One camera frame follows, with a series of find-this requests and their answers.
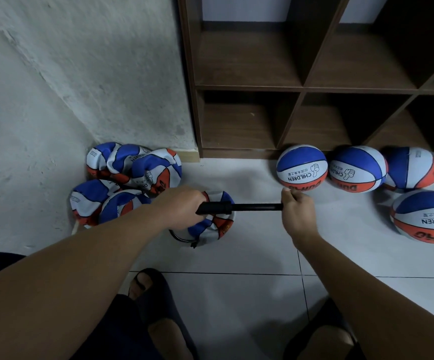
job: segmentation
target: black pump handle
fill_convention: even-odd
[[[224,202],[204,202],[197,209],[198,215],[230,215],[232,211],[282,211],[284,205],[281,203],[241,203],[232,204]]]

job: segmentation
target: thumbs up logo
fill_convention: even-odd
[[[315,163],[310,167],[310,170],[313,172],[313,177],[315,178],[317,176],[317,172],[320,170],[319,165]]]
[[[353,176],[355,175],[355,170],[353,170],[353,169],[346,169],[344,171],[344,173],[345,173],[344,180],[346,181],[349,178],[353,178]]]

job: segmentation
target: tile grout line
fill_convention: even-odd
[[[297,250],[298,267],[300,269],[300,277],[302,278],[302,288],[304,290],[305,310],[307,311],[307,320],[310,323],[309,305],[307,304],[307,296],[305,295],[304,276],[302,275],[302,267],[300,266],[300,253]]]
[[[129,270],[129,273],[138,273],[138,270]],[[228,274],[233,276],[279,276],[279,277],[318,277],[316,274],[269,274],[258,272],[161,272],[169,274]],[[408,279],[434,279],[434,276],[381,276],[376,278],[408,278]]]
[[[316,274],[301,274],[303,277],[318,277]],[[374,275],[375,278],[408,278],[408,279],[434,279],[434,276],[391,276],[391,275]]]
[[[129,270],[129,273],[138,273],[138,270]],[[229,274],[234,276],[281,276],[281,277],[301,277],[301,274],[268,274],[258,272],[161,272],[174,274]]]

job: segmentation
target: brown cubby shelf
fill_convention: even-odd
[[[434,151],[434,0],[291,0],[284,22],[213,22],[178,0],[201,157],[275,159],[287,146]]]

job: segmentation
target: finger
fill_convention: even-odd
[[[285,187],[282,189],[282,203],[284,205],[287,205],[291,202],[295,202],[294,197],[292,196],[292,193],[290,192],[290,189]]]
[[[290,191],[290,193],[292,194],[292,197],[297,201],[297,202],[302,202],[302,200],[304,199],[304,197],[306,196],[305,193],[302,193],[301,191],[299,191],[298,189],[292,189]]]

